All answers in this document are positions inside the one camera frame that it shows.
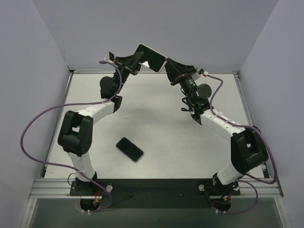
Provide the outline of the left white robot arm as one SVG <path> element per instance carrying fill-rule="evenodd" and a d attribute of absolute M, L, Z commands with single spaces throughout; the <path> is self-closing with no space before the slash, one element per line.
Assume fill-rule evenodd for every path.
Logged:
<path fill-rule="evenodd" d="M 68 111 L 64 116 L 57 142 L 70 157 L 74 168 L 78 169 L 76 184 L 86 195 L 95 194 L 98 188 L 97 173 L 88 153 L 93 141 L 93 126 L 120 108 L 122 97 L 119 92 L 128 76 L 135 76 L 140 71 L 142 56 L 142 51 L 127 57 L 115 57 L 109 53 L 106 62 L 114 65 L 115 73 L 100 79 L 101 103 L 77 112 Z"/>

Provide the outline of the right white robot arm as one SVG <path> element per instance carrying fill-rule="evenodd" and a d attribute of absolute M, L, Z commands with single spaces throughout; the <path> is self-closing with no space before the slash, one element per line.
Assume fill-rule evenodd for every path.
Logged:
<path fill-rule="evenodd" d="M 195 74 L 208 77 L 209 74 L 194 66 L 178 63 L 170 58 L 166 60 L 165 70 L 172 86 L 180 85 L 184 94 L 184 112 L 192 119 L 206 126 L 230 143 L 230 162 L 213 176 L 213 186 L 228 186 L 238 178 L 248 174 L 268 160 L 268 151 L 259 130 L 248 125 L 237 124 L 216 111 L 211 102 L 215 96 L 207 84 L 196 84 Z"/>

